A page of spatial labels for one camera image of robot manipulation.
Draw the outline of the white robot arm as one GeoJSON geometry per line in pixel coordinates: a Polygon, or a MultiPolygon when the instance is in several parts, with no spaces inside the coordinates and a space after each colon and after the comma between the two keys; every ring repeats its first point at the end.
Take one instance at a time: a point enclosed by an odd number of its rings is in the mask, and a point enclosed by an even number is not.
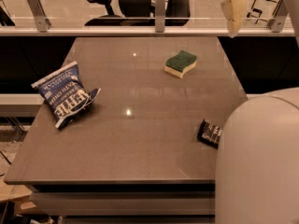
{"type": "Polygon", "coordinates": [[[299,88],[247,100],[226,120],[215,224],[299,224],[299,88]]]}

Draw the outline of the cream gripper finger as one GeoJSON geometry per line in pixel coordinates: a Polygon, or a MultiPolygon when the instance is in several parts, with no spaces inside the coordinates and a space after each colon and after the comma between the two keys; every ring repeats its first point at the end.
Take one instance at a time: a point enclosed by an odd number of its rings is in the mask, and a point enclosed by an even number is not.
{"type": "Polygon", "coordinates": [[[246,11],[246,0],[225,0],[221,2],[221,10],[227,22],[228,36],[237,36],[246,11]]]}

